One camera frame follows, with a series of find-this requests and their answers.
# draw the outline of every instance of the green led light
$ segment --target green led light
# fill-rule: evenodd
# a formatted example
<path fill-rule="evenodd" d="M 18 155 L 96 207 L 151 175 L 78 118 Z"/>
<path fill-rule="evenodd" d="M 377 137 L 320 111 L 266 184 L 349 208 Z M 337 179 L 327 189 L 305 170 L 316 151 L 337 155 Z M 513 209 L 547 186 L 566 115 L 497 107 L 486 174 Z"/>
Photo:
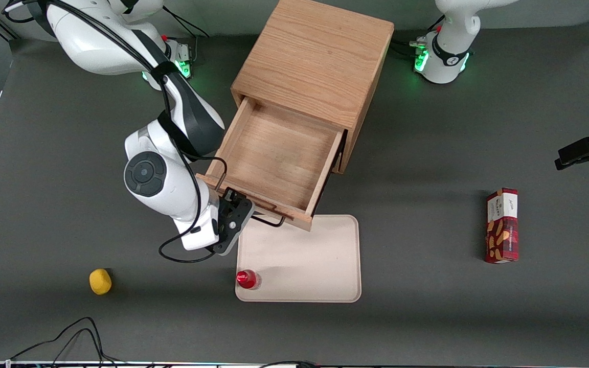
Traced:
<path fill-rule="evenodd" d="M 469 52 L 467 52 L 467 55 L 465 55 L 465 60 L 463 60 L 463 66 L 460 67 L 460 71 L 462 72 L 463 70 L 465 70 L 465 65 L 467 65 L 467 59 L 469 58 Z"/>
<path fill-rule="evenodd" d="M 189 61 L 178 61 L 174 60 L 174 65 L 177 66 L 180 73 L 183 74 L 183 77 L 186 79 L 190 77 L 190 62 Z"/>
<path fill-rule="evenodd" d="M 424 67 L 426 66 L 426 61 L 428 60 L 428 51 L 424 51 L 422 52 L 417 60 L 415 60 L 415 70 L 417 70 L 418 72 L 422 72 L 424 70 Z"/>

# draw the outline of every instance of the open drawer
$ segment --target open drawer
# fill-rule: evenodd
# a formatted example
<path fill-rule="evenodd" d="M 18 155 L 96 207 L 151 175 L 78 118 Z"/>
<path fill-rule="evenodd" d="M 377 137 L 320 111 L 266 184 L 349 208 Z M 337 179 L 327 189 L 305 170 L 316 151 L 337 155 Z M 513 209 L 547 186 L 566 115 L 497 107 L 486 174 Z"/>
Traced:
<path fill-rule="evenodd" d="M 313 214 L 344 131 L 297 112 L 244 98 L 216 156 L 229 167 L 219 188 L 246 195 L 257 212 L 310 231 Z M 224 167 L 212 161 L 205 176 L 215 188 Z"/>

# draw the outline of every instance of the red box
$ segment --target red box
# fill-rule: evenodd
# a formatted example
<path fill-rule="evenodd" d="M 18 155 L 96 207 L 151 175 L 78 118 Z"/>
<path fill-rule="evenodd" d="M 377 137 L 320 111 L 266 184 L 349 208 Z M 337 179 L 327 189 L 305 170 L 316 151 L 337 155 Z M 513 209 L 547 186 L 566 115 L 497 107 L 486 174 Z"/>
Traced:
<path fill-rule="evenodd" d="M 502 188 L 488 196 L 486 262 L 517 261 L 517 190 Z"/>

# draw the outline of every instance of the beige tray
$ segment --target beige tray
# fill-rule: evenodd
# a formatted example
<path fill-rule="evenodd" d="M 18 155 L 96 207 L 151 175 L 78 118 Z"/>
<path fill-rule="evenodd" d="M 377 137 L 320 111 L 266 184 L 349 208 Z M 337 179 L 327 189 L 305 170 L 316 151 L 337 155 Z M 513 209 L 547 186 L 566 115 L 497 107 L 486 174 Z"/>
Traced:
<path fill-rule="evenodd" d="M 246 269 L 258 273 L 260 287 L 236 284 L 241 301 L 355 302 L 360 298 L 358 221 L 351 215 L 316 215 L 308 232 L 250 220 L 238 242 L 237 271 Z"/>

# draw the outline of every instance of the red bottle cap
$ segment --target red bottle cap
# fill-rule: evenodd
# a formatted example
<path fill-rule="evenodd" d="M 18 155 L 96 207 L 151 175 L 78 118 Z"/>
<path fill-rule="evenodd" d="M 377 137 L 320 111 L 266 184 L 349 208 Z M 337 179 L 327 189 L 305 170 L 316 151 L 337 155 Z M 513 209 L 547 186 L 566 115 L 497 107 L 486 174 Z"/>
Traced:
<path fill-rule="evenodd" d="M 244 289 L 252 289 L 252 287 L 256 286 L 256 282 L 258 282 L 256 273 L 252 270 L 238 272 L 236 275 L 236 281 L 238 282 L 238 285 Z"/>

